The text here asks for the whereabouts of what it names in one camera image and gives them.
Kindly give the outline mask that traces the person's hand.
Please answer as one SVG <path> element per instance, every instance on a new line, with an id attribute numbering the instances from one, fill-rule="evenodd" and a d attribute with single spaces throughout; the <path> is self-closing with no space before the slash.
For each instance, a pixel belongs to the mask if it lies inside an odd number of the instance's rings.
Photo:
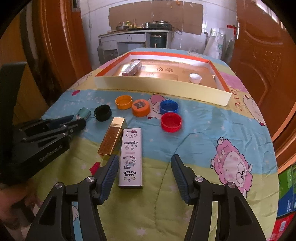
<path id="1" fill-rule="evenodd" d="M 13 210 L 15 204 L 24 201 L 26 207 L 33 209 L 36 202 L 36 188 L 32 180 L 1 189 L 1 221 L 11 230 L 20 228 L 20 220 Z"/>

